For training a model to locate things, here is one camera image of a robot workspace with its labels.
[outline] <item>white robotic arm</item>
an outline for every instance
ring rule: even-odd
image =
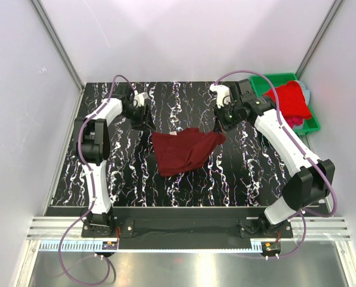
[[[329,191],[320,175],[307,158],[317,163],[318,167],[332,182],[334,165],[330,160],[321,161],[296,136],[282,117],[278,122],[275,103],[267,96],[257,98],[248,80],[227,86],[210,86],[210,91],[217,94],[215,132],[227,132],[246,120],[258,132],[263,134],[281,156],[291,176],[282,189],[281,197],[268,206],[261,216],[262,229],[275,228],[300,209],[313,204],[326,196]],[[284,127],[295,139],[297,145],[305,151],[303,155],[296,144],[284,131]]]
[[[137,130],[155,130],[150,109],[145,105],[147,93],[132,91],[128,86],[122,89],[121,94],[114,95],[104,102],[91,114],[83,118],[76,118],[73,131],[73,148],[79,156],[77,144],[78,134],[83,122],[92,117],[84,129],[81,142],[82,155],[87,164],[82,164],[88,185],[89,206],[94,202],[91,210],[90,226],[110,227],[109,213],[112,208],[109,200],[108,187],[106,185],[106,160],[110,153],[110,140],[108,125],[119,115],[130,119],[131,126]],[[96,197],[93,197],[93,184]]]

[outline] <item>black marble-patterned table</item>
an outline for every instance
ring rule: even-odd
[[[214,126],[215,97],[210,82],[134,83],[151,100],[159,132]],[[110,83],[88,83],[78,112],[85,116],[100,105]],[[158,174],[150,133],[130,129],[125,118],[109,126],[107,162],[109,196],[114,206],[257,206],[280,196],[288,171],[279,155],[249,123],[226,134],[203,168],[163,178]],[[82,166],[69,145],[52,206],[86,206],[88,191]]]

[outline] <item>dark red cloth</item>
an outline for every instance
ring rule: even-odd
[[[217,145],[225,142],[220,133],[187,128],[177,135],[153,133],[152,141],[161,176],[172,176],[203,167]]]
[[[286,85],[276,88],[276,91],[279,96],[280,111],[285,119],[296,117],[308,120],[312,118],[312,114],[305,103],[302,88],[297,82],[289,81]],[[272,90],[266,94],[276,102]]]

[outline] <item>purple cable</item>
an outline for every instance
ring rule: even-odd
[[[89,255],[89,256],[85,256],[85,257],[79,259],[77,262],[75,262],[72,266],[70,266],[69,268],[67,268],[67,270],[69,271],[69,270],[75,268],[76,266],[78,266],[78,264],[80,264],[81,262],[85,261],[86,259],[93,258],[93,257],[95,257],[94,254]],[[113,270],[114,273],[115,273],[115,269],[114,269],[113,263],[111,263],[110,260],[109,260],[109,264],[111,265],[112,270]],[[65,275],[65,272],[64,272],[64,271],[62,271],[61,273],[56,274],[56,275],[49,274],[46,267],[45,267],[45,272],[46,272],[46,274],[47,274],[48,277],[54,278],[54,279],[55,279],[55,278],[58,278],[58,277],[60,277],[60,276]]]
[[[237,73],[250,73],[250,74],[254,74],[257,76],[262,77],[264,80],[266,80],[266,82],[269,84],[269,86],[271,87],[272,91],[274,92],[275,95],[275,101],[276,101],[276,115],[278,118],[278,122],[280,125],[283,125],[283,121],[281,119],[280,116],[280,103],[279,103],[279,96],[278,93],[273,85],[273,83],[263,74],[258,73],[258,72],[254,72],[254,71],[249,71],[249,70],[237,70],[237,71],[233,71],[230,73],[227,73],[226,75],[221,76],[218,80],[216,80],[216,82],[214,83],[214,85],[218,85],[218,83],[223,80],[224,78],[233,75],[233,74],[237,74]],[[285,126],[282,126],[284,132],[287,134],[287,136],[291,139],[291,141],[296,145],[296,147],[298,148],[298,150],[302,153],[303,156],[306,156],[306,152],[304,151],[304,149],[298,144],[298,142],[296,141],[296,139],[291,135],[291,133],[289,132],[289,130],[287,130],[287,128]],[[307,212],[316,215],[316,216],[320,216],[320,217],[331,217],[333,216],[336,211],[337,211],[337,197],[336,197],[336,193],[334,192],[334,189],[331,185],[331,183],[329,182],[329,180],[327,179],[327,177],[325,176],[325,174],[321,171],[321,169],[317,166],[316,163],[314,163],[314,161],[312,159],[310,159],[309,157],[306,158],[309,163],[314,167],[314,169],[317,171],[317,173],[321,176],[321,178],[323,179],[323,181],[325,182],[325,184],[327,185],[328,190],[330,191],[330,194],[332,196],[333,199],[333,208],[332,211],[330,212],[330,214],[323,214],[323,213],[319,213],[317,211],[313,211],[309,208],[304,208],[304,210],[306,210]]]
[[[130,82],[128,79],[126,79],[124,76],[122,75],[115,75],[114,78],[113,78],[113,81],[112,81],[112,86],[111,86],[111,90],[108,94],[108,97],[107,97],[107,101],[104,102],[104,104],[102,105],[101,108],[99,108],[93,115],[91,115],[89,118],[87,118],[84,123],[82,124],[81,126],[81,129],[79,131],[79,134],[78,134],[78,140],[77,140],[77,150],[78,150],[78,155],[80,157],[80,160],[82,161],[83,164],[85,164],[87,167],[88,167],[88,170],[89,170],[89,173],[90,173],[90,179],[92,181],[92,193],[93,193],[93,198],[92,198],[92,204],[91,206],[88,208],[88,210],[86,211],[86,213],[84,213],[83,215],[81,215],[75,222],[73,222],[68,228],[67,230],[65,231],[65,233],[62,235],[61,237],[61,240],[60,240],[60,244],[59,244],[59,248],[57,250],[57,253],[59,255],[59,261],[60,261],[60,265],[61,265],[61,268],[62,270],[64,271],[65,275],[67,275],[68,278],[70,278],[71,281],[77,283],[77,284],[80,284],[80,285],[84,285],[84,286],[99,286],[101,285],[102,283],[104,283],[106,281],[106,279],[109,277],[109,273],[111,271],[111,262],[106,258],[106,257],[102,257],[103,259],[105,259],[106,263],[108,264],[108,272],[106,273],[106,276],[99,282],[97,283],[85,283],[85,282],[82,282],[76,278],[74,278],[72,275],[69,274],[67,268],[65,267],[64,263],[63,263],[63,259],[62,259],[62,253],[61,253],[61,247],[62,247],[62,243],[66,237],[66,235],[68,234],[68,232],[70,232],[70,230],[73,228],[73,226],[75,226],[77,224],[77,222],[79,222],[82,218],[84,218],[85,216],[87,216],[89,214],[89,212],[92,211],[93,207],[94,207],[94,203],[96,201],[96,187],[94,186],[94,178],[93,178],[93,174],[92,174],[92,168],[89,166],[89,164],[87,163],[87,161],[85,160],[83,154],[82,154],[82,151],[81,151],[81,142],[82,142],[82,136],[84,134],[84,129],[85,127],[88,125],[89,121],[94,118],[100,111],[103,110],[103,108],[106,107],[106,105],[109,103],[109,99],[112,97],[112,93],[113,93],[113,90],[114,90],[114,86],[115,86],[115,83],[116,83],[116,79],[118,77],[121,77],[123,78],[128,84],[129,86],[132,88]]]
[[[290,253],[284,254],[282,256],[280,256],[281,258],[287,258],[291,255],[294,255],[297,251],[299,251],[300,247],[303,245],[304,241],[305,241],[305,236],[307,234],[307,224],[305,222],[305,218],[304,216],[300,213],[299,216],[302,218],[303,221],[303,226],[304,226],[304,231],[303,231],[303,237],[302,240],[300,241],[299,245],[296,246],[295,249],[293,249]]]

